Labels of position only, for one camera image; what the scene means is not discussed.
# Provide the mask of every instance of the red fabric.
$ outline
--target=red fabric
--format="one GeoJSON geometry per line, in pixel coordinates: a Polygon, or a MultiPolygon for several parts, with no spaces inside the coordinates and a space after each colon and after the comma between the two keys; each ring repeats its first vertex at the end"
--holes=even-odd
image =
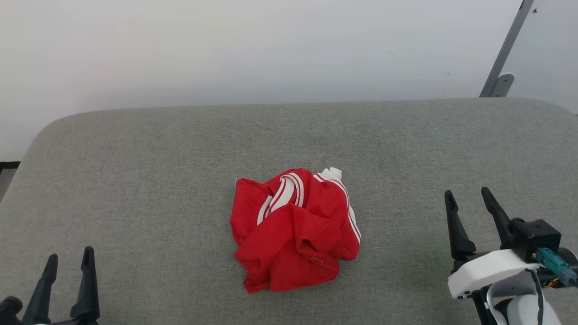
{"type": "Polygon", "coordinates": [[[235,257],[247,269],[244,285],[249,293],[333,280],[339,273],[337,259],[357,256],[360,237],[350,215],[347,190],[338,179],[316,177],[306,169],[289,169],[265,184],[237,180],[231,228],[239,244],[235,257]],[[289,182],[295,185],[292,194],[289,182]],[[275,197],[283,185],[287,197],[291,195],[289,202],[267,216],[276,202],[283,202],[281,195],[275,197]],[[302,206],[298,206],[300,197],[302,206]]]}

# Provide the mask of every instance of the gray tablecloth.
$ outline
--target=gray tablecloth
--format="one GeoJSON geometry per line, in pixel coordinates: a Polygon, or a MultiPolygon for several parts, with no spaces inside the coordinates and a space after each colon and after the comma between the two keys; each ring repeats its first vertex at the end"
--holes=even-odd
{"type": "MultiPolygon", "coordinates": [[[[127,109],[58,120],[0,204],[0,295],[25,305],[58,253],[50,316],[66,318],[83,248],[101,324],[476,324],[451,298],[443,193],[480,251],[499,248],[480,188],[546,219],[578,252],[578,117],[540,101],[451,99],[127,109]],[[247,294],[233,258],[235,180],[343,170],[362,234],[329,283],[247,294]]],[[[563,323],[576,290],[547,290],[563,323]]]]}

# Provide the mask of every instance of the teal connector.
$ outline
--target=teal connector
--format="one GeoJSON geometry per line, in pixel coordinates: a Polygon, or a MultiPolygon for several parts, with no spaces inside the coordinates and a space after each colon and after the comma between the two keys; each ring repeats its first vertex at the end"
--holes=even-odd
{"type": "Polygon", "coordinates": [[[556,274],[564,286],[575,285],[577,282],[578,275],[570,269],[568,263],[564,262],[560,256],[556,255],[556,253],[550,249],[540,248],[538,250],[537,260],[544,265],[545,268],[556,274]]]}

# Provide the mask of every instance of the gray floor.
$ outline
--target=gray floor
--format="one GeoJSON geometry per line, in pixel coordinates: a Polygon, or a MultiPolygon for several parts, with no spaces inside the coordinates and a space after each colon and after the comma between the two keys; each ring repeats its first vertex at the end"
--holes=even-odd
{"type": "Polygon", "coordinates": [[[0,201],[8,190],[8,185],[10,185],[15,173],[16,169],[3,169],[2,172],[0,172],[0,201]]]}

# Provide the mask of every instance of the white wall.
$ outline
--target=white wall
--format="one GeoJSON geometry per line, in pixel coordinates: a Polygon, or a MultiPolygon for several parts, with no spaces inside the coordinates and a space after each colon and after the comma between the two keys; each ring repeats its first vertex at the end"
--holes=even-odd
{"type": "Polygon", "coordinates": [[[0,161],[89,110],[477,97],[519,5],[0,0],[0,161]]]}
{"type": "Polygon", "coordinates": [[[576,0],[534,0],[502,69],[515,77],[508,97],[541,99],[578,113],[577,13],[576,0]]]}

